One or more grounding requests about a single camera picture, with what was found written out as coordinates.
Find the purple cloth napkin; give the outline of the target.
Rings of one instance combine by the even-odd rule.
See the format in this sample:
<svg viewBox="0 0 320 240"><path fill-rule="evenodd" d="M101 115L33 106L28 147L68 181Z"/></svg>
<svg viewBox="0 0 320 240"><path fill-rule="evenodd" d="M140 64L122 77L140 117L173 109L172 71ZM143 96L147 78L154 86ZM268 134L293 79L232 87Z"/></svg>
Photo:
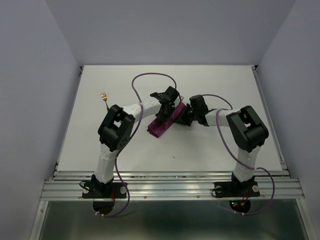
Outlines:
<svg viewBox="0 0 320 240"><path fill-rule="evenodd" d="M167 122L162 122L158 118L154 119L147 127L147 132L156 138L160 138L173 124L186 108L182 102L174 110Z"/></svg>

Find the gold fork dark handle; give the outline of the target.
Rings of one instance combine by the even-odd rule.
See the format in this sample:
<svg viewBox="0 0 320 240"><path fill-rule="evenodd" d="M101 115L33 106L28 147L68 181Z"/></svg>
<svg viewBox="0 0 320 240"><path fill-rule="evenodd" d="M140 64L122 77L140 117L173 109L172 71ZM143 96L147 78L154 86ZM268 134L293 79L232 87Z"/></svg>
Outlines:
<svg viewBox="0 0 320 240"><path fill-rule="evenodd" d="M107 95L106 95L105 92L102 92L102 93L101 93L101 98L102 98L102 100L103 100L104 103L105 103L106 109L109 110L109 106L108 106L108 103L107 103L108 97L107 97Z"/></svg>

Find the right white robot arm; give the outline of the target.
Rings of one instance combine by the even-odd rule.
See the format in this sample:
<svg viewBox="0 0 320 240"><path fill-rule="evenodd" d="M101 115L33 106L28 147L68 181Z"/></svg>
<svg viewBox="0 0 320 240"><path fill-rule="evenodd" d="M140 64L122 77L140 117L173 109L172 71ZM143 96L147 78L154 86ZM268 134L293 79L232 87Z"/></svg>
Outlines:
<svg viewBox="0 0 320 240"><path fill-rule="evenodd" d="M254 171L261 147L269 137L269 131L252 106L240 109L230 107L209 109L203 95L195 95L189 99L175 123L190 126L193 122L205 127L216 126L222 143L230 156L236 161L231 174L231 181L215 182L214 191L217 198L241 197L253 192L256 186ZM222 127L229 128L238 147L234 155L222 134Z"/></svg>

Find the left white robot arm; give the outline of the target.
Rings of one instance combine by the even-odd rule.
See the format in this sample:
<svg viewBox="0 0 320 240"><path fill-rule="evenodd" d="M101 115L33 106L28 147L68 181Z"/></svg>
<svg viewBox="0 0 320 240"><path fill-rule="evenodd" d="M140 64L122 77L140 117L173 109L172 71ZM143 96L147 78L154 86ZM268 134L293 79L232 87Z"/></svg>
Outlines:
<svg viewBox="0 0 320 240"><path fill-rule="evenodd" d="M89 192L100 198L111 197L117 188L113 184L115 161L131 140L135 123L140 124L143 118L154 115L157 128L169 126L179 99L179 92L169 86L165 92L154 92L139 104L110 107L98 128L100 154L97 168L86 187Z"/></svg>

